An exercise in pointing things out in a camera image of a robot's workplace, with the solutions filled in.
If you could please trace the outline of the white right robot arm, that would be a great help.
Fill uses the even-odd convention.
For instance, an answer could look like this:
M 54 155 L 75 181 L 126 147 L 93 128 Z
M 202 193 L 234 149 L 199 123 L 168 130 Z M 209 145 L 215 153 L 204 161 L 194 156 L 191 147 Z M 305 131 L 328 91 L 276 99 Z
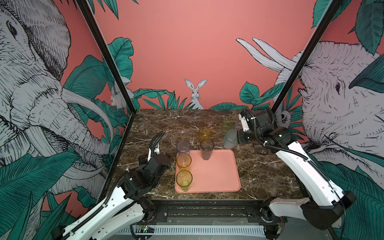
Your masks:
M 351 191 L 343 191 L 317 167 L 294 135 L 279 127 L 270 109 L 251 111 L 244 108 L 239 114 L 242 130 L 237 131 L 237 144 L 259 143 L 274 152 L 309 192 L 303 199 L 274 198 L 261 212 L 268 217 L 303 219 L 319 230 L 326 230 L 341 219 L 355 201 Z

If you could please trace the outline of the short yellow glass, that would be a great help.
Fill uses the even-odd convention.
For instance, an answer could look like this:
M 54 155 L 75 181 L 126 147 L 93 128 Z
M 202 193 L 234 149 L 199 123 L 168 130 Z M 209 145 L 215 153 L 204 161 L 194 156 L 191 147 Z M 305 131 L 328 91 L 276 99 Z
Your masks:
M 201 127 L 199 128 L 199 139 L 200 141 L 210 139 L 212 136 L 212 130 L 209 127 Z

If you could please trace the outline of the clear blue tall glass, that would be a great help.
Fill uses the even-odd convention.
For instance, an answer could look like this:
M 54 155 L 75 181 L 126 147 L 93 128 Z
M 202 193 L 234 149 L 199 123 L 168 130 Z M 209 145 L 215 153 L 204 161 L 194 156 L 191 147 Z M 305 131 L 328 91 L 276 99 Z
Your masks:
M 191 151 L 191 144 L 189 141 L 180 141 L 177 144 L 177 153 L 178 155 L 187 154 L 189 155 Z

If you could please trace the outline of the dark smoky glass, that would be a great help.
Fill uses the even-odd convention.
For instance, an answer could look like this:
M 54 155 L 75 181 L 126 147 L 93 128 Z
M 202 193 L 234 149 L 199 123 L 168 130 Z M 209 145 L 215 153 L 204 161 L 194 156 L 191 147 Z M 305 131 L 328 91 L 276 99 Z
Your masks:
M 204 139 L 200 143 L 201 156 L 203 160 L 209 160 L 212 156 L 215 144 L 210 139 Z

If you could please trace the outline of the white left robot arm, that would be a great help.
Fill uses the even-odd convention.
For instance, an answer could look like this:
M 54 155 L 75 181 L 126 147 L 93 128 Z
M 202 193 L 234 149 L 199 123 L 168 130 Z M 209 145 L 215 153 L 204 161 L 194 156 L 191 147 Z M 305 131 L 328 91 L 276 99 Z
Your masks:
M 159 150 L 159 141 L 164 134 L 161 131 L 152 138 L 149 154 L 139 167 L 125 171 L 115 182 L 114 188 L 89 213 L 66 227 L 56 227 L 51 232 L 52 238 L 108 239 L 124 225 L 152 219 L 156 207 L 146 194 L 159 185 L 161 177 L 171 167 L 171 159 Z

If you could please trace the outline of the frosted teal glass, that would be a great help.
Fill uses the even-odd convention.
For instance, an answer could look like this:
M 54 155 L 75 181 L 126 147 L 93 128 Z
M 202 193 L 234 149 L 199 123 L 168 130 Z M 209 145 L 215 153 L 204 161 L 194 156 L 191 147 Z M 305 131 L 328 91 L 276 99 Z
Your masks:
M 238 145 L 238 133 L 237 130 L 228 130 L 223 139 L 223 145 L 226 149 L 233 149 Z

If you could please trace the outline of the tall yellow glass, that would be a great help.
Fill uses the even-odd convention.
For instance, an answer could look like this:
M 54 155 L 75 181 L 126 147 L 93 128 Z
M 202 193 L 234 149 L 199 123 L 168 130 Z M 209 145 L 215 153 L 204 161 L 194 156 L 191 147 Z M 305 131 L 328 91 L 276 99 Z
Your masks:
M 177 167 L 180 171 L 189 171 L 192 164 L 192 158 L 189 154 L 180 154 L 176 160 Z

